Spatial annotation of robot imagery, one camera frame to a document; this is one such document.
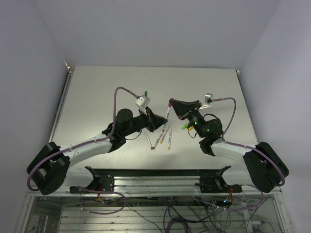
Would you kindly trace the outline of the purple pen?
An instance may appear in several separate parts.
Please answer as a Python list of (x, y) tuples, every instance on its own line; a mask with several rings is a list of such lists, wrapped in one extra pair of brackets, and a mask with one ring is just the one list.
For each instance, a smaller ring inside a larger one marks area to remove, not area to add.
[(166, 119), (166, 120), (168, 120), (168, 118), (169, 118), (170, 109), (171, 109), (171, 103), (169, 102), (169, 103), (168, 103), (168, 109), (167, 109), (166, 116), (165, 116), (165, 119)]

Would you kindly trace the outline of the red pen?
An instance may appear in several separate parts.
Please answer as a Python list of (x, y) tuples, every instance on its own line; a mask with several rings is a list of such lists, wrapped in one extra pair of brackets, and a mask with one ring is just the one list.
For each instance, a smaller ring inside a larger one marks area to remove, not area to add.
[(152, 144), (152, 142), (151, 142), (151, 139), (150, 139), (149, 134), (148, 134), (147, 131), (145, 132), (145, 135), (146, 135), (146, 138), (147, 138), (147, 141), (148, 141), (148, 144), (149, 144), (150, 149), (153, 150), (153, 149), (154, 149), (154, 146), (153, 146), (153, 144)]

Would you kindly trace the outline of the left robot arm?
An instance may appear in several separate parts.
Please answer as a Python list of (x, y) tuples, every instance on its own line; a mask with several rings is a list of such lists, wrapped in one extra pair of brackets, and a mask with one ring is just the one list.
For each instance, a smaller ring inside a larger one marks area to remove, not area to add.
[(140, 111), (138, 116), (123, 108), (114, 114), (113, 122), (105, 130), (90, 139), (69, 146), (47, 143), (26, 169), (29, 175), (27, 181), (33, 181), (36, 188), (30, 184), (27, 186), (31, 191), (49, 195), (61, 187), (73, 165), (116, 151), (126, 143), (127, 136), (143, 129), (152, 133), (165, 123), (167, 119), (154, 114), (149, 107), (145, 112)]

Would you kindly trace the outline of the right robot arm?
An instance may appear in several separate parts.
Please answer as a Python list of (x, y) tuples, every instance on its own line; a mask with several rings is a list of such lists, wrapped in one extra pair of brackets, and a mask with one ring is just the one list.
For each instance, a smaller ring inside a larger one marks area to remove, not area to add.
[(221, 120), (213, 115), (206, 121), (200, 109), (207, 108), (214, 102), (211, 97), (205, 103), (200, 101), (185, 102), (170, 99), (169, 103), (180, 120), (187, 119), (201, 140), (200, 148), (204, 154), (213, 157), (229, 158), (245, 165), (245, 169), (225, 166), (213, 176), (212, 185), (220, 192), (235, 185), (247, 185), (261, 192), (269, 193), (277, 186), (285, 184), (289, 170), (273, 148), (266, 142), (254, 146), (225, 140)]

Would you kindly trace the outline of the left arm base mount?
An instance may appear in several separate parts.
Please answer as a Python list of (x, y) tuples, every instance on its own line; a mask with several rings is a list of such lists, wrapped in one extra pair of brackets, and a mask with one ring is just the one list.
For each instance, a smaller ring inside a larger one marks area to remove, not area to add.
[(77, 168), (71, 173), (73, 184), (77, 181), (82, 181), (84, 185), (74, 185), (69, 188), (71, 194), (113, 194), (114, 193), (114, 178), (104, 173), (100, 175), (95, 169), (90, 166)]

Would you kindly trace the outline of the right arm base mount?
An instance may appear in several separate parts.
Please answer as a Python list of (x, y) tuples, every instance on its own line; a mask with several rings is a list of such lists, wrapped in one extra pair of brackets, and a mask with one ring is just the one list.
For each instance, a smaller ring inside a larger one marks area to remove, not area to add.
[(241, 185), (228, 185), (222, 177), (229, 168), (231, 166), (225, 166), (219, 170), (208, 170), (209, 173), (200, 176), (199, 182), (194, 185), (200, 188), (201, 193), (241, 193)]

